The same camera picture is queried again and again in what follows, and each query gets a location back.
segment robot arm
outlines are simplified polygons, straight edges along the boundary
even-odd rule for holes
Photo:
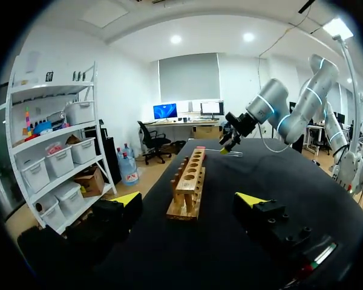
[[[338,68],[317,55],[310,57],[309,62],[313,77],[302,90],[291,114],[286,105],[287,89],[279,80],[271,79],[249,103],[245,113],[238,118],[230,112],[226,115],[234,129],[220,141],[225,144],[222,153],[230,152],[258,123],[268,121],[286,144],[292,144],[303,134],[311,118],[316,122],[325,120],[325,131],[334,156],[333,179],[347,190],[351,184],[358,190],[363,184],[363,160],[360,154],[349,151],[348,142],[327,102],[327,94],[338,78]]]
[[[240,136],[248,136],[257,123],[268,121],[286,144],[292,144],[304,132],[311,118],[315,121],[325,118],[327,94],[336,82],[339,70],[336,65],[315,54],[310,57],[309,62],[314,75],[301,92],[291,114],[286,105],[287,89],[279,80],[271,79],[249,103],[244,114],[238,118],[230,112],[226,115],[226,120],[238,134],[233,137],[226,135],[220,141],[221,144],[227,143],[224,152],[230,152],[240,142]]]

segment office chair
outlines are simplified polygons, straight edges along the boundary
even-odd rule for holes
[[[318,133],[318,130],[316,130],[316,129],[310,130],[310,136],[312,138],[312,144],[314,146],[319,146],[320,149],[325,149],[329,155],[330,147],[328,144],[327,137],[325,136],[325,130],[321,130],[321,141],[318,140],[319,133]]]
[[[149,131],[141,121],[137,122],[140,125],[141,131],[144,134],[143,144],[149,149],[149,153],[143,155],[145,157],[145,164],[148,165],[148,160],[154,158],[155,156],[159,157],[164,164],[165,161],[162,155],[168,155],[168,157],[171,157],[172,154],[162,152],[160,148],[165,144],[171,143],[171,140],[165,138],[164,133],[158,134],[156,130]]]

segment black table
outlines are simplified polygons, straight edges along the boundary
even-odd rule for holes
[[[282,148],[278,140],[266,141]],[[124,289],[278,289],[282,269],[234,218],[235,192],[275,198],[300,224],[332,236],[339,246],[311,279],[326,283],[342,274],[363,237],[363,211],[331,177],[291,148],[272,153],[260,139],[245,139],[234,148],[243,157],[206,151],[199,220],[167,220],[170,180],[196,146],[220,149],[216,140],[185,145],[146,195],[142,217],[128,240],[96,268],[99,277],[118,281]]]

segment shelf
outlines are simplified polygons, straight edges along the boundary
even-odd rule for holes
[[[67,172],[66,174],[64,174],[61,177],[51,179],[49,184],[47,184],[45,187],[40,189],[35,195],[31,195],[30,203],[34,204],[34,202],[38,201],[38,199],[40,199],[41,197],[46,195],[52,189],[59,186],[60,184],[62,184],[66,180],[68,180],[69,178],[73,177],[75,174],[83,171],[83,169],[86,169],[90,165],[93,165],[95,162],[100,161],[101,159],[102,159],[102,155],[99,155],[99,156],[95,157],[95,159],[92,159],[92,160],[86,162],[85,164],[74,163],[74,169],[72,171]]]
[[[25,149],[28,149],[28,148],[30,148],[32,146],[35,146],[35,145],[37,145],[37,144],[39,144],[41,142],[47,141],[49,139],[52,139],[52,138],[55,138],[55,137],[58,137],[58,136],[61,136],[61,135],[65,135],[67,133],[71,133],[71,132],[74,132],[74,131],[82,130],[82,129],[85,129],[86,127],[92,127],[92,126],[95,126],[95,125],[96,125],[95,121],[87,122],[87,123],[67,127],[67,128],[64,128],[64,129],[60,129],[60,130],[57,130],[57,131],[54,131],[54,132],[51,132],[51,133],[48,133],[48,134],[45,134],[45,135],[41,135],[39,137],[36,137],[36,138],[31,139],[29,141],[26,141],[26,142],[24,142],[22,144],[19,144],[19,145],[15,146],[15,147],[12,147],[12,154],[17,154],[19,152],[22,152]]]
[[[17,86],[10,91],[12,103],[17,104],[35,98],[52,97],[57,95],[76,95],[79,92],[93,86],[93,82],[72,82],[58,85],[56,83],[44,83],[41,85],[30,84]]]
[[[85,204],[83,205],[83,207],[81,207],[79,209],[79,211],[77,211],[76,214],[74,214],[71,217],[69,217],[66,220],[66,222],[57,229],[57,233],[58,234],[62,234],[66,230],[66,227],[68,227],[73,222],[75,222],[85,211],[87,211],[98,199],[100,199],[110,189],[111,189],[111,185],[108,184],[108,183],[105,183],[101,195],[92,196],[90,198],[84,198]]]

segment yellow tape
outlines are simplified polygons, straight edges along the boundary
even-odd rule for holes
[[[253,207],[253,205],[255,205],[259,202],[267,202],[263,199],[255,198],[254,196],[245,195],[244,193],[236,192],[235,194],[238,195],[241,199],[243,199],[245,201],[245,203],[250,205],[251,208]]]
[[[125,207],[138,194],[140,194],[140,192],[134,192],[134,193],[130,193],[128,195],[121,196],[120,198],[110,199],[110,201],[118,201],[118,202],[121,202],[123,204],[123,206]]]

